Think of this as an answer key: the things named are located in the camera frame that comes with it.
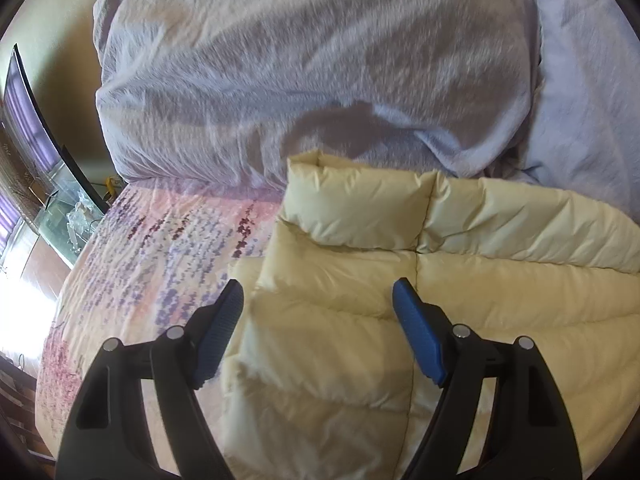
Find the pink floral bed sheet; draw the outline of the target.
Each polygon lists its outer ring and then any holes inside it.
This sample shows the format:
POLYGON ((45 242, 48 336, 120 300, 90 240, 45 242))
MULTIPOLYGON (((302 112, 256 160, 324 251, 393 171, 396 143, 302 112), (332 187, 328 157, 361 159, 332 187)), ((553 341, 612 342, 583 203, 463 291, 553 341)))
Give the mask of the pink floral bed sheet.
POLYGON ((68 274, 44 344, 36 427, 52 453, 100 344, 153 340, 212 304, 236 260, 262 255, 281 200, 177 178, 122 191, 68 274))

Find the lavender pillow left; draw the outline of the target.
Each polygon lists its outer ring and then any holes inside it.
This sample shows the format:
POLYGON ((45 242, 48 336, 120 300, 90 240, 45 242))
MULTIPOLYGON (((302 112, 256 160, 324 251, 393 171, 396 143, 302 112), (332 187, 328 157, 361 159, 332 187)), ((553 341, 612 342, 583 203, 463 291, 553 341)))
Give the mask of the lavender pillow left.
POLYGON ((96 0, 96 110, 128 181, 283 188, 310 150, 473 177, 533 107, 535 0, 96 0))

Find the lavender pillow right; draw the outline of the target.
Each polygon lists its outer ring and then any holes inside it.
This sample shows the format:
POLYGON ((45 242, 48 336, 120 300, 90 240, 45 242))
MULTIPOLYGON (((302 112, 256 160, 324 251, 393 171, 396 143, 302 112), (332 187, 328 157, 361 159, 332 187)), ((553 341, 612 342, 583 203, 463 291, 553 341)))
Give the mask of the lavender pillow right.
POLYGON ((507 178, 639 217, 639 39, 615 0, 537 0, 539 84, 507 178))

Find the cream quilted down jacket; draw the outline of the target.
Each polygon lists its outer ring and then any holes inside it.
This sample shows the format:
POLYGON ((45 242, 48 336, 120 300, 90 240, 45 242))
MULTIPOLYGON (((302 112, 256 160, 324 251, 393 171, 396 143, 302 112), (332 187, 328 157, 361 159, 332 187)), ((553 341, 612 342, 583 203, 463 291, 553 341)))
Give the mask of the cream quilted down jacket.
POLYGON ((392 307, 406 278, 481 337, 536 342, 582 470, 639 406, 639 228, 556 188, 292 157, 221 365, 221 449, 240 479, 397 479, 438 388, 392 307))

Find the lavender pillow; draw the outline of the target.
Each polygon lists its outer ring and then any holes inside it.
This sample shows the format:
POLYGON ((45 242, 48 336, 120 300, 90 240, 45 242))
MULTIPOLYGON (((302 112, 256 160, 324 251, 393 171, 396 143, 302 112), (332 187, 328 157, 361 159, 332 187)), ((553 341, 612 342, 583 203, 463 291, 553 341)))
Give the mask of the lavender pillow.
POLYGON ((535 0, 96 0, 96 110, 128 181, 283 188, 310 150, 473 177, 533 107, 535 0))
POLYGON ((639 217, 639 39, 615 0, 537 0, 539 84, 507 178, 639 217))

